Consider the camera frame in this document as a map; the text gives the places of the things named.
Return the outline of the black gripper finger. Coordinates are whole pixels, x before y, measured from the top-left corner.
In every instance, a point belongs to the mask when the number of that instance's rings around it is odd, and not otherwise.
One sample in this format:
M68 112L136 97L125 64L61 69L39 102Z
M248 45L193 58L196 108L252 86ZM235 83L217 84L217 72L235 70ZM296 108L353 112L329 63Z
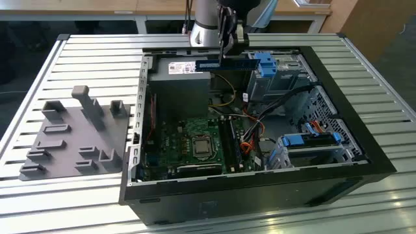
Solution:
M220 54L219 64L221 66L221 59L224 58L224 50L229 42L229 26L232 22L229 8L219 6L219 42L220 42Z
M249 45L248 36L244 33L244 21L232 23L228 33L227 56L239 56Z

